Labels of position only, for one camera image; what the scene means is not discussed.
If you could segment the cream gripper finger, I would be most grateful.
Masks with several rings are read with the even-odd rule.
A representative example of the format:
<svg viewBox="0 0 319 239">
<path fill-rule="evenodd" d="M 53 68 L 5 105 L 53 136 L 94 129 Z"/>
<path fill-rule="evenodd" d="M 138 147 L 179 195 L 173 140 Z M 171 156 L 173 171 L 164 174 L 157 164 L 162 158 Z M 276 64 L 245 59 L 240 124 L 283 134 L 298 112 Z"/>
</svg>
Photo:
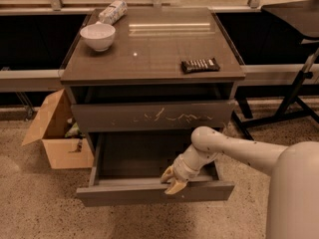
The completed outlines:
<svg viewBox="0 0 319 239">
<path fill-rule="evenodd" d="M 185 181 L 171 179 L 168 182 L 168 188 L 165 190 L 165 194 L 167 195 L 174 195 L 182 191 L 187 186 Z"/>
<path fill-rule="evenodd" d="M 161 183 L 168 183 L 172 182 L 174 180 L 174 172 L 173 172 L 173 167 L 169 166 L 164 173 L 162 174 L 160 178 Z"/>
</svg>

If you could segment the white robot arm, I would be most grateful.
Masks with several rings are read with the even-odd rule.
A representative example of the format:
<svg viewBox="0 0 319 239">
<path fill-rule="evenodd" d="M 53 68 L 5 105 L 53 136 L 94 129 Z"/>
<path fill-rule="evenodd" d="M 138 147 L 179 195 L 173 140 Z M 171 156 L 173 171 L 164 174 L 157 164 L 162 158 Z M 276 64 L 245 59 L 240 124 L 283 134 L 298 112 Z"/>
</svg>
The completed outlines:
<svg viewBox="0 0 319 239">
<path fill-rule="evenodd" d="M 319 142 L 290 146 L 226 136 L 196 128 L 191 144 L 162 174 L 165 191 L 176 194 L 201 169 L 225 154 L 270 176 L 266 239 L 319 239 Z"/>
</svg>

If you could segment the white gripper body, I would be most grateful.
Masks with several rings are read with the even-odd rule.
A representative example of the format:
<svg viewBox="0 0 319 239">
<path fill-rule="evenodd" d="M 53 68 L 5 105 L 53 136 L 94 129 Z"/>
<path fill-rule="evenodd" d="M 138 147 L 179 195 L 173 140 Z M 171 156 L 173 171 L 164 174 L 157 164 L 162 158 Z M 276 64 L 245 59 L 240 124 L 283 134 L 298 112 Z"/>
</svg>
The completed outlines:
<svg viewBox="0 0 319 239">
<path fill-rule="evenodd" d="M 201 163 L 198 156 L 188 157 L 180 154 L 173 162 L 172 171 L 178 182 L 187 183 L 198 176 Z"/>
</svg>

